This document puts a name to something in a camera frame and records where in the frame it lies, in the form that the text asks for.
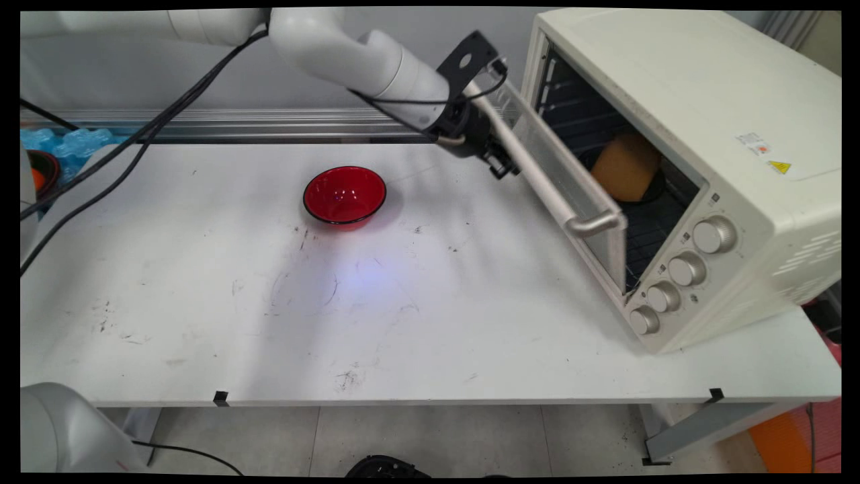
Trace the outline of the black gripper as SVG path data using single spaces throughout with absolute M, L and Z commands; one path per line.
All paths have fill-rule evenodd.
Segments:
M 430 125 L 434 142 L 458 159 L 488 159 L 489 171 L 497 179 L 520 174 L 520 168 L 497 136 L 492 118 L 472 102 L 455 102 L 442 108 Z

